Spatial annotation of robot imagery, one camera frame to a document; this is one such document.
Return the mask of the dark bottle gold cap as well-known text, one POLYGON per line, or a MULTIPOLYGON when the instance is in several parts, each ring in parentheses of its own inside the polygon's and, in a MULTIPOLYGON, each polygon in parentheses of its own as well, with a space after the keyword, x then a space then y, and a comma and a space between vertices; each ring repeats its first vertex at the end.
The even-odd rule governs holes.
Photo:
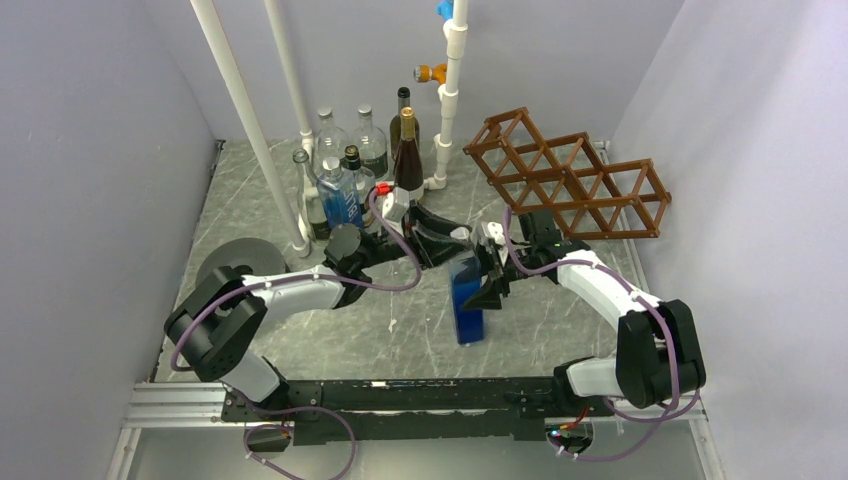
POLYGON ((424 194, 423 167, 416 140, 416 117, 414 110, 409 106, 400 110, 395 187, 406 190, 413 201, 420 201, 424 194))

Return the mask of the small dark capped bottle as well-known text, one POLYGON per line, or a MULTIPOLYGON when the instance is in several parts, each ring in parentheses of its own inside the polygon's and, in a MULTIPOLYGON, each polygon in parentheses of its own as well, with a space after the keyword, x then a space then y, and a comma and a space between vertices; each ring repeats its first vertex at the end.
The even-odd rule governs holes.
POLYGON ((344 155, 344 166, 353 174, 360 210, 362 215, 366 216, 370 213, 368 195, 376 185, 376 177, 370 169, 363 166, 359 149, 356 145, 346 146, 344 155))

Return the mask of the blue labelled clear bottle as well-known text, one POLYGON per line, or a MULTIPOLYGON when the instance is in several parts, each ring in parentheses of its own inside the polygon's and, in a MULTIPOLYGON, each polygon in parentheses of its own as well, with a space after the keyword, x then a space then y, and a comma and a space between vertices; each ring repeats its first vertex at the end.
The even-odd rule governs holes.
POLYGON ((317 189, 331 230, 342 224, 365 228, 354 175, 339 158, 322 160, 317 189))

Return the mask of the clear bottle dark label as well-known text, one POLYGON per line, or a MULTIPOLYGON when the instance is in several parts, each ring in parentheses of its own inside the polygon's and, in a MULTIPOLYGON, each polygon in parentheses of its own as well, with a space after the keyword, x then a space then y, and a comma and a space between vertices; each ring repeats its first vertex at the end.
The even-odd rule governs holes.
POLYGON ((359 150, 362 166, 370 170, 378 180, 388 176, 388 141, 385 133, 373 123, 372 107, 358 107, 359 126, 352 139, 359 150))

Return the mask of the clear bottle red green label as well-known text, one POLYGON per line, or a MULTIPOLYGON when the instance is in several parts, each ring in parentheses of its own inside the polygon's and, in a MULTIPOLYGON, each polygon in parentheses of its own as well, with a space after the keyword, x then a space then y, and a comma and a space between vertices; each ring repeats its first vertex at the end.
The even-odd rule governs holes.
POLYGON ((347 132, 336 125, 333 111, 330 107, 317 110, 321 127, 315 138, 313 166, 317 171, 322 169, 322 162, 329 157, 345 158, 345 148, 351 144, 347 132))

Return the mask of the dark bottle silver cap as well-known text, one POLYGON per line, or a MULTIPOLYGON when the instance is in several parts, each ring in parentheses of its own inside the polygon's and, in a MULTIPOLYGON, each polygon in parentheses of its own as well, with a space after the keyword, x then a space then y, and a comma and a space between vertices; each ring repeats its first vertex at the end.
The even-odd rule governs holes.
POLYGON ((401 135, 401 112, 404 108, 411 106, 411 91, 406 86, 401 86, 397 90, 398 108, 396 115, 390 122, 390 153, 392 161, 397 158, 397 151, 401 135))

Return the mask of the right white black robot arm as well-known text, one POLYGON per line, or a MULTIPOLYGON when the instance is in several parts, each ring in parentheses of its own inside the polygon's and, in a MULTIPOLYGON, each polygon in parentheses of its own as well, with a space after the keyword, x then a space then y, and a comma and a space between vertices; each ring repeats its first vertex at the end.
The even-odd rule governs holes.
POLYGON ((506 220, 476 229, 475 254, 485 280, 465 307, 499 310, 512 283, 544 276, 575 293, 616 333, 613 355, 555 368, 550 392, 557 411, 574 415, 602 397, 644 409, 705 386, 697 330, 685 302, 663 301, 629 282, 588 244, 565 238, 548 213, 522 214, 519 223, 523 242, 509 237, 506 220))

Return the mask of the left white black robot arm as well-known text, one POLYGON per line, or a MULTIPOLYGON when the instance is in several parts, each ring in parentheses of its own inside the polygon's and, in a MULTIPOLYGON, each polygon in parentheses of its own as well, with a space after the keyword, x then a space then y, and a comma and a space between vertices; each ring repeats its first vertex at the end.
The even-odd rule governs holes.
POLYGON ((308 270, 277 275, 244 275, 231 266, 214 269, 175 308, 164 324, 174 344, 174 371, 189 371, 203 382, 221 382, 248 399, 264 420, 287 406, 289 385, 250 346, 267 315, 286 318, 313 310, 335 310, 376 289, 367 269, 407 258, 414 288, 425 269, 440 266, 473 248, 472 228, 414 205, 398 229, 385 224, 367 232, 353 224, 335 227, 324 261, 308 270))

